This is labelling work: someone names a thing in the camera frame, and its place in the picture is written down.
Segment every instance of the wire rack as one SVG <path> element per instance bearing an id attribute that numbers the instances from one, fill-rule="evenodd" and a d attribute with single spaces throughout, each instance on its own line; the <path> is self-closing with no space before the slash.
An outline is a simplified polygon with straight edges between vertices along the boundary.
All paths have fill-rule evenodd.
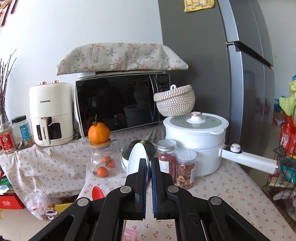
<path id="1" fill-rule="evenodd" d="M 274 149 L 274 159 L 278 161 L 279 168 L 276 174 L 269 176 L 266 185 L 262 187 L 262 191 L 273 202 L 288 224 L 296 232 L 295 147 L 296 134 L 286 131 L 286 126 L 282 126 L 280 146 Z"/>

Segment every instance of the lid knob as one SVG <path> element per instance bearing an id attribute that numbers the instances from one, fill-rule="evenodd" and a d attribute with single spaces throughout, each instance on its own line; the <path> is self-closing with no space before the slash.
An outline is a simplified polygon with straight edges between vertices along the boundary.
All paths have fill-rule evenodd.
<path id="1" fill-rule="evenodd" d="M 205 120 L 202 118 L 201 112 L 191 112 L 191 118 L 188 118 L 187 122 L 191 124 L 202 124 Z"/>
<path id="2" fill-rule="evenodd" d="M 239 153 L 240 152 L 240 145 L 239 144 L 232 144 L 230 146 L 230 151 L 234 152 L 234 153 Z"/>

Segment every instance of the silver jar lid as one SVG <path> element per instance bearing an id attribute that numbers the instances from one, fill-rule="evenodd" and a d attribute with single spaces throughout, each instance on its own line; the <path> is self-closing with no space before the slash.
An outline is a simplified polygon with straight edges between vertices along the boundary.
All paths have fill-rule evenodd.
<path id="1" fill-rule="evenodd" d="M 172 151 L 177 148 L 177 142 L 173 139 L 164 139 L 157 142 L 158 151 Z"/>
<path id="2" fill-rule="evenodd" d="M 196 152 L 191 149 L 177 149 L 177 159 L 183 163 L 191 163 L 196 159 Z"/>

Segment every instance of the pink object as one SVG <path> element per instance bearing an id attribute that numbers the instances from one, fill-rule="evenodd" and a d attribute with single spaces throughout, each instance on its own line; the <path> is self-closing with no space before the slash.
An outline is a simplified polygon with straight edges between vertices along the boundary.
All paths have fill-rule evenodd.
<path id="1" fill-rule="evenodd" d="M 135 230 L 125 229 L 122 241 L 138 241 L 137 240 L 138 233 L 139 232 Z"/>

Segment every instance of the microwave oven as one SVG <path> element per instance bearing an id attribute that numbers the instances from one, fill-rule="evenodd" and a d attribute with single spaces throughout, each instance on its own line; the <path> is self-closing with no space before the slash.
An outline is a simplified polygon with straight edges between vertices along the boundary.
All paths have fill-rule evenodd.
<path id="1" fill-rule="evenodd" d="M 165 72 L 100 72 L 75 82 L 74 110 L 82 138 L 95 121 L 110 131 L 164 120 L 153 100 L 155 93 L 170 89 Z"/>

